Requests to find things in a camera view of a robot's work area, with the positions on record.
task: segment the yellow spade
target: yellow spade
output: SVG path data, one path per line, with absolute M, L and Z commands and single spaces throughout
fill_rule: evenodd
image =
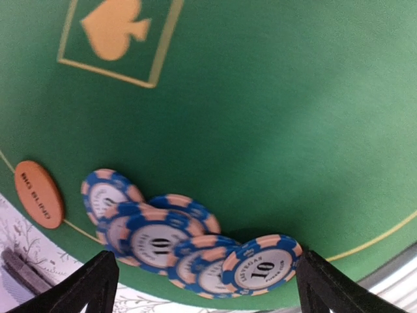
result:
M 81 21 L 90 45 L 101 59 L 120 59 L 129 48 L 130 36 L 145 41 L 151 19 L 133 22 L 141 0 L 105 0 Z

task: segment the blue poker chip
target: blue poker chip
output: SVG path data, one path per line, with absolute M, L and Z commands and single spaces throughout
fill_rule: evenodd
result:
M 128 219 L 144 210 L 155 210 L 144 202 L 122 202 L 111 206 L 98 219 L 96 234 L 106 250 L 112 251 L 115 257 L 128 265 L 137 266 L 137 261 L 129 258 L 120 248 L 121 232 L 126 228 Z
M 81 185 L 81 194 L 87 214 L 94 225 L 116 203 L 144 201 L 142 193 L 126 177 L 106 168 L 87 176 Z
M 195 284 L 195 275 L 190 267 L 204 250 L 218 246 L 237 246 L 234 239 L 221 235 L 204 235 L 179 243 L 168 256 L 168 279 L 177 287 L 190 289 Z
M 159 209 L 175 209 L 182 211 L 200 223 L 207 233 L 220 233 L 220 224 L 206 207 L 195 200 L 180 194 L 165 194 L 149 200 L 149 204 Z
M 222 266 L 222 282 L 233 293 L 262 295 L 295 276 L 302 248 L 285 235 L 253 239 L 232 252 Z
M 167 274 L 167 257 L 181 241 L 204 234 L 194 219 L 165 210 L 144 210 L 131 216 L 121 232 L 121 250 L 146 271 Z
M 240 297 L 241 294 L 231 292 L 221 280 L 223 262 L 236 249 L 239 246 L 221 246 L 202 251 L 191 264 L 194 283 L 188 285 L 187 289 L 207 299 Z

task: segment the floral pattern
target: floral pattern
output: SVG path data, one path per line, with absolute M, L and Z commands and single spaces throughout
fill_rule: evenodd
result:
M 61 282 L 82 266 L 81 262 L 60 249 L 38 231 L 0 194 L 0 251 L 8 247 L 19 253 L 28 264 L 42 273 L 44 278 L 52 284 Z M 119 284 L 113 312 L 209 313 L 216 312 L 216 310 L 180 305 Z

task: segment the orange disc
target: orange disc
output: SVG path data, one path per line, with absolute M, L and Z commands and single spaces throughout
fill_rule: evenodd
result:
M 62 224 L 64 205 L 49 173 L 33 161 L 18 164 L 14 184 L 19 199 L 29 215 L 41 226 L 54 229 Z

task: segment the green felt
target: green felt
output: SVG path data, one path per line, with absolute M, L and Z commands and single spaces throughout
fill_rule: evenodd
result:
M 415 1 L 185 1 L 158 85 L 143 88 L 57 63 L 68 0 L 0 1 L 0 149 L 53 175 L 69 221 L 94 235 L 79 194 L 97 168 L 149 198 L 204 203 L 223 233 L 286 233 L 324 257 L 366 243 L 416 210 Z M 143 0 L 145 42 L 99 59 L 79 21 L 67 59 L 147 80 L 171 1 Z M 23 212 L 0 164 L 0 192 Z M 101 247 L 67 225 L 41 229 L 87 261 Z M 334 264 L 358 280 L 417 238 L 417 221 Z M 298 304 L 295 280 L 266 295 L 208 300 L 119 265 L 121 282 L 188 305 Z

